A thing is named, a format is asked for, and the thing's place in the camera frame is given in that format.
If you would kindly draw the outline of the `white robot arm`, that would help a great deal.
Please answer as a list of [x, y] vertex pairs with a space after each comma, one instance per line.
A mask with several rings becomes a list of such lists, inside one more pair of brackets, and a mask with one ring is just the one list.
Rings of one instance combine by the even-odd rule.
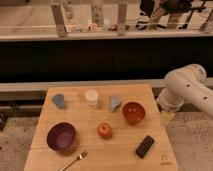
[[164, 111], [177, 112], [185, 101], [190, 102], [213, 119], [213, 90], [203, 82], [206, 70], [199, 64], [190, 64], [168, 72], [165, 87], [156, 99]]

